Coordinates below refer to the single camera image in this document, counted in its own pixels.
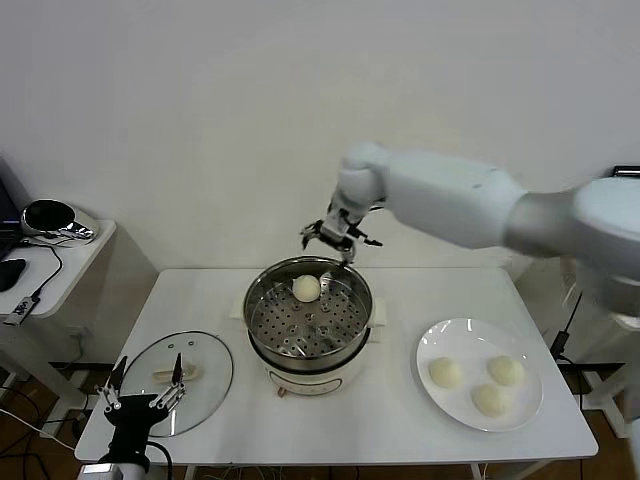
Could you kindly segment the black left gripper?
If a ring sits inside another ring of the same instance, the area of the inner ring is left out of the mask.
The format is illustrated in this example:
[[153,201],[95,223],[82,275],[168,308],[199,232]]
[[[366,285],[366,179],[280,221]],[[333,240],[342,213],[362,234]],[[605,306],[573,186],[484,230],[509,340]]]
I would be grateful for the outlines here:
[[105,417],[114,427],[110,450],[143,450],[150,430],[168,417],[186,392],[183,382],[182,355],[178,354],[169,386],[155,394],[128,395],[119,398],[127,357],[123,356],[111,371],[106,383],[96,393],[106,402]]

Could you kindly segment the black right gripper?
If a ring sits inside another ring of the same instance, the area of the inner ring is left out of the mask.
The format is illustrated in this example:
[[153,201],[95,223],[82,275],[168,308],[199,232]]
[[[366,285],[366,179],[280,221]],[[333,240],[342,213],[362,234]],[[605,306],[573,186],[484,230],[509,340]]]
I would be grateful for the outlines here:
[[344,271],[352,265],[355,257],[354,229],[349,227],[344,232],[335,233],[322,228],[322,225],[322,222],[314,222],[302,229],[302,248],[306,249],[311,240],[318,239],[325,245],[337,250],[334,269]]

